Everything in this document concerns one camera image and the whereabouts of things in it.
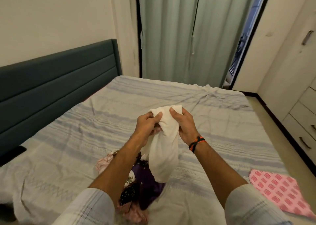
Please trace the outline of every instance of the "pink cloth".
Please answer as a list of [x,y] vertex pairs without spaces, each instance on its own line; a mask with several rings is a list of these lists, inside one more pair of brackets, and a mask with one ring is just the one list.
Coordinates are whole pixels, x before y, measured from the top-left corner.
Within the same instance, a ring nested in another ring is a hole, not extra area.
[[282,211],[316,219],[316,215],[303,198],[294,178],[252,169],[249,173],[249,180],[263,196],[272,201]]
[[[113,154],[108,154],[106,157],[99,159],[95,165],[96,170],[101,174],[113,159]],[[116,210],[122,213],[123,217],[130,220],[133,223],[148,223],[148,211],[147,209],[142,211],[138,202],[129,202],[120,206],[117,204]]]

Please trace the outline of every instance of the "floor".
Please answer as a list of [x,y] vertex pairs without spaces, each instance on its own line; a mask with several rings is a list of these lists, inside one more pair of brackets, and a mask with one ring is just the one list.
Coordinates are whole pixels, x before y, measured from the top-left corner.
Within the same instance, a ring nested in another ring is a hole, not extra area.
[[[272,144],[283,160],[286,169],[298,181],[303,196],[311,205],[313,212],[316,213],[316,177],[311,173],[259,101],[254,97],[247,98],[259,117]],[[290,216],[290,219],[294,225],[316,224],[304,218]],[[11,221],[12,217],[9,215],[9,212],[0,207],[0,225],[18,225],[17,221]]]

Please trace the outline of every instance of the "light green curtain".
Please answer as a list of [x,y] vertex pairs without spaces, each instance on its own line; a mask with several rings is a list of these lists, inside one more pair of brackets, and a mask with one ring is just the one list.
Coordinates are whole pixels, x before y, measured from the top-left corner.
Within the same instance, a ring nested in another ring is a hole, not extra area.
[[140,0],[143,78],[220,87],[251,2]]

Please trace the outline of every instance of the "dark green headboard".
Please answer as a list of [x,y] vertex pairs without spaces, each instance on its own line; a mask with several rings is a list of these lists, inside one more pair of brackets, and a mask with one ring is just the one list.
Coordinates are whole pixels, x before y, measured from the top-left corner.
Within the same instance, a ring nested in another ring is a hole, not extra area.
[[118,75],[116,39],[0,67],[0,156]]

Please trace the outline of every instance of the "striped bedsheet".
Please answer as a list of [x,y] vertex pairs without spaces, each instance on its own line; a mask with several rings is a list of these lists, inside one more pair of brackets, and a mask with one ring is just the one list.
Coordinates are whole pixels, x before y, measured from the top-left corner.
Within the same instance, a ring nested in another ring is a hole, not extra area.
[[[23,143],[27,151],[0,168],[0,203],[13,203],[20,223],[51,224],[96,177],[97,160],[128,140],[139,115],[172,104],[193,115],[202,136],[245,179],[252,168],[287,174],[242,93],[119,76]],[[149,207],[149,224],[190,222],[225,224],[225,217],[179,138],[179,165]],[[116,223],[125,221],[117,216]]]

